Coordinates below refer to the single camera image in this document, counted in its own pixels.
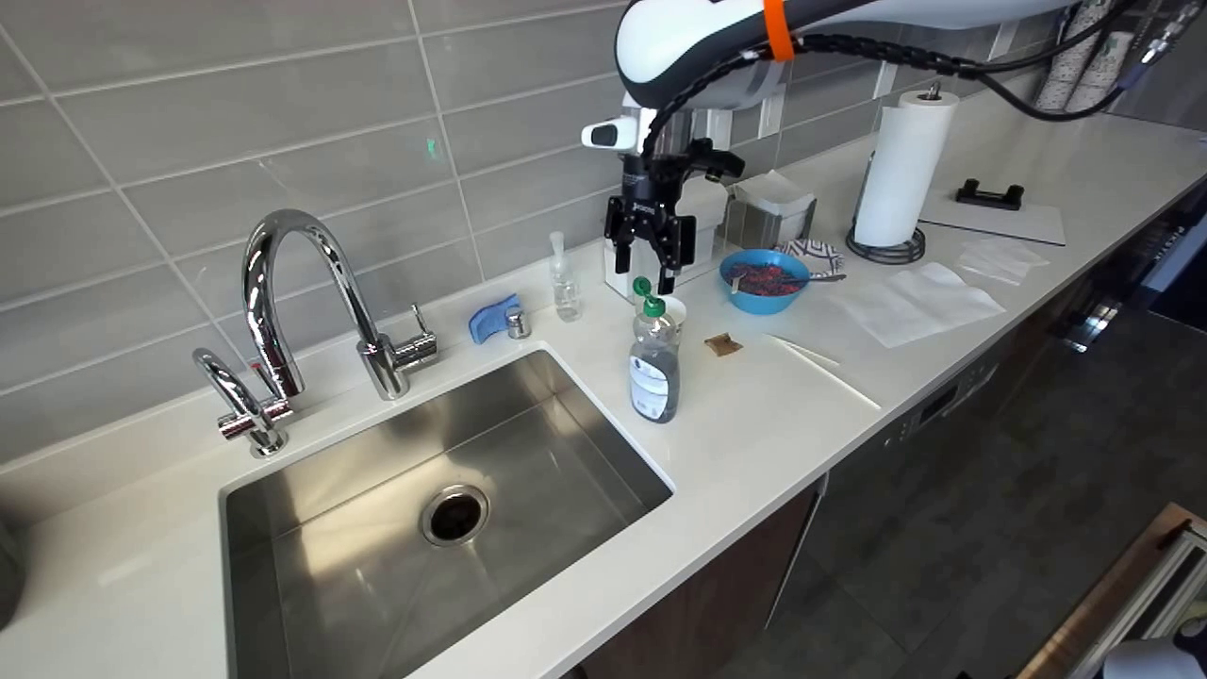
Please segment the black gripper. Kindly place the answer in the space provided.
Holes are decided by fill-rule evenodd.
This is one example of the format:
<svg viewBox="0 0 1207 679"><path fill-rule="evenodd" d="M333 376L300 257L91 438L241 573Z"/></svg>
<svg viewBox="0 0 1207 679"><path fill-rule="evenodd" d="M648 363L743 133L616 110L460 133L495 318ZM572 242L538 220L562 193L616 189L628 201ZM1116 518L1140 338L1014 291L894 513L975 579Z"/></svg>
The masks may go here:
<svg viewBox="0 0 1207 679"><path fill-rule="evenodd" d="M677 266L692 261L692 220L676 202L681 183L700 174L704 179L735 179L743 159L713 148L687 148L662 159L622 159L622 193L607 201L602 237L612 242L612 270L628 276L633 242L655 250L655 295L676 295Z"/></svg>

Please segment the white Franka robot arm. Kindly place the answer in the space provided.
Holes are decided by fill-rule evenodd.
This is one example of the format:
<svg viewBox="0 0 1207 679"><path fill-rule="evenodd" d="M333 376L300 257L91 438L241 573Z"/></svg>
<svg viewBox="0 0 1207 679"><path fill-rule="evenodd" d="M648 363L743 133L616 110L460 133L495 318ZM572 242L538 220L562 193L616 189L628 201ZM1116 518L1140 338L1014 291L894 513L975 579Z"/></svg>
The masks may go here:
<svg viewBox="0 0 1207 679"><path fill-rule="evenodd" d="M1063 11L1080 0L626 0L616 22L616 75L633 110L633 135L622 148L622 189L607 201L602 237L612 270L628 270L628 251L646 242L655 257L655 291L670 295L692 261L696 220L677 216L681 183L739 176L743 159L713 139L662 152L658 135L677 110L743 110L758 101L779 65L812 52L867 57L935 75L979 81L1034 119L1083 119L1134 90L1134 81L1203 15L1203 0L1180 0L1146 36L1144 57L1076 110L1034 104L998 81L998 73L1060 65L1111 29L1130 25L1140 0L1102 0L1096 11L1053 36L1036 52L1012 61L974 61L928 44L873 36L873 25L979 29L1031 15Z"/></svg>

